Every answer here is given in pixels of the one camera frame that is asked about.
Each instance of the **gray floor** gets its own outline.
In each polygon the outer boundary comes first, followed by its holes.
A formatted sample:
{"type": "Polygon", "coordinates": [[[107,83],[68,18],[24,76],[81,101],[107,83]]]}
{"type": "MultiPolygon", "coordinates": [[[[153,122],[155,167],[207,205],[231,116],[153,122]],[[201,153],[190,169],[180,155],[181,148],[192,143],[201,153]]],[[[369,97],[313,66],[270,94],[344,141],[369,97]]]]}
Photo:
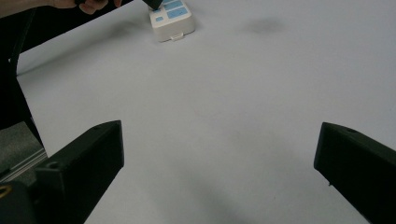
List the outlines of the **gray floor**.
{"type": "MultiPolygon", "coordinates": [[[[27,163],[33,155],[44,152],[44,148],[38,143],[24,122],[12,127],[0,130],[0,173],[10,169],[11,171],[27,163]]],[[[13,180],[31,185],[35,181],[33,168],[27,169],[19,175],[14,175],[13,180]]]]}

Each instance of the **blue label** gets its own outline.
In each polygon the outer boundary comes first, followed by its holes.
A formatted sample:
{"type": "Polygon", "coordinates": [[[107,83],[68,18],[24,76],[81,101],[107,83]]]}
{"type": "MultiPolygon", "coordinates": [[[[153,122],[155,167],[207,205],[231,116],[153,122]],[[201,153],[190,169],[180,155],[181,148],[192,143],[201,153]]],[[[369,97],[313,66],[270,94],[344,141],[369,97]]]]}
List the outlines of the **blue label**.
{"type": "Polygon", "coordinates": [[[176,1],[176,2],[173,2],[173,3],[166,4],[163,7],[165,8],[165,10],[170,10],[170,9],[175,8],[175,7],[182,7],[182,6],[183,6],[183,3],[181,3],[180,1],[176,1]]]}
{"type": "Polygon", "coordinates": [[[181,7],[181,8],[169,11],[169,12],[167,12],[167,14],[168,14],[169,19],[173,19],[175,17],[179,17],[184,14],[187,14],[187,9],[184,7],[181,7]]]}

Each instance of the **white table surface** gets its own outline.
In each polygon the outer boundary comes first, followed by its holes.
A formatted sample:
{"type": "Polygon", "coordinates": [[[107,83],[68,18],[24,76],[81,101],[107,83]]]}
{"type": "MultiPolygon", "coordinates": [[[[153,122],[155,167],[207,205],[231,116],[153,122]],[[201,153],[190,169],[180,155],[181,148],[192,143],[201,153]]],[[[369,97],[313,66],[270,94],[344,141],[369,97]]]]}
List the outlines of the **white table surface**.
{"type": "Polygon", "coordinates": [[[49,155],[122,120],[86,223],[367,223],[313,162],[323,121],[396,148],[396,1],[186,3],[177,42],[134,1],[21,56],[49,155]]]}

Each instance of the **hand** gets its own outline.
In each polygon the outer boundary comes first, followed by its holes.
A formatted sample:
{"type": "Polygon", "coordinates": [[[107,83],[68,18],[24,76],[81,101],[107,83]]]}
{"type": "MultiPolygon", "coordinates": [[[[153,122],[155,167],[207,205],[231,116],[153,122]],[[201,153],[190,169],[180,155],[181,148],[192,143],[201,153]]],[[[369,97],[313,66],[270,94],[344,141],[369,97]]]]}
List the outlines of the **hand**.
{"type": "MultiPolygon", "coordinates": [[[[75,7],[76,3],[74,0],[52,0],[53,6],[57,8],[69,8],[75,7]]],[[[114,0],[116,7],[121,6],[122,0],[114,0]]],[[[85,3],[79,4],[81,11],[92,15],[96,10],[104,8],[108,3],[108,0],[86,0],[85,3]]]]}

